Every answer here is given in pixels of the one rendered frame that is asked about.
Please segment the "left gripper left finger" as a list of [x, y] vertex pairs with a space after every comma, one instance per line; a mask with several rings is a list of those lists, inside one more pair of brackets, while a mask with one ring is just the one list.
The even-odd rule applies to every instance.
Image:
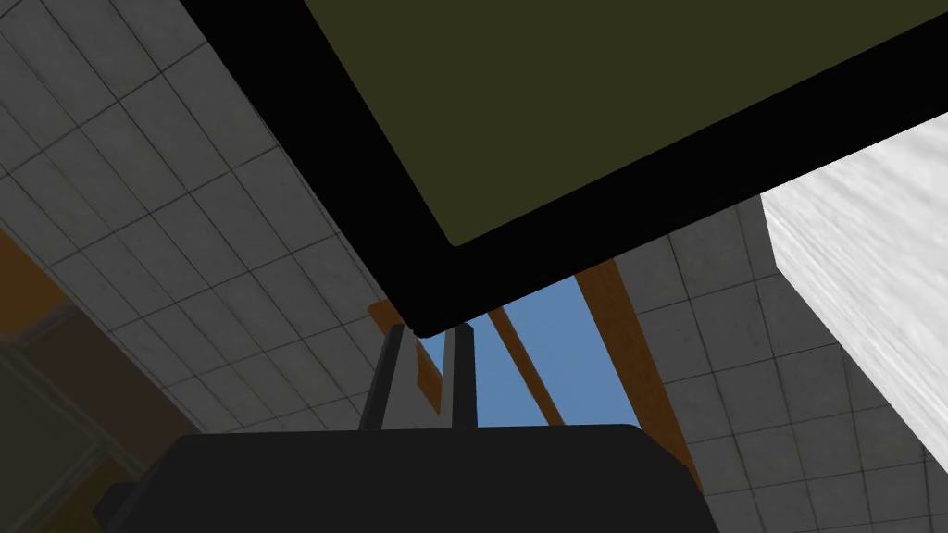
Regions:
[[385, 335], [358, 429], [416, 428], [418, 407], [416, 337], [395, 323]]

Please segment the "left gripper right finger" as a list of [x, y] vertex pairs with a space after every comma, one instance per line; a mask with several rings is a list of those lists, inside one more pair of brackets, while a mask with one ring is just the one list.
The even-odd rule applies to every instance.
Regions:
[[460, 323], [445, 333], [441, 420], [449, 428], [479, 425], [475, 337], [468, 323]]

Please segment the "brown framed window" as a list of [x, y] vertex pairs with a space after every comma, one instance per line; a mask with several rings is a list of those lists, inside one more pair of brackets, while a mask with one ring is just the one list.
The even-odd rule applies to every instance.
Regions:
[[510, 361], [545, 422], [634, 422], [700, 479], [615, 260], [474, 327], [478, 353]]

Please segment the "black framed olive appliance door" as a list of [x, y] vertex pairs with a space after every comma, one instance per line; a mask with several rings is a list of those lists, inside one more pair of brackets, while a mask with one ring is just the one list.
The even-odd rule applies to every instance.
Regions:
[[426, 338], [948, 112], [948, 0], [181, 0]]

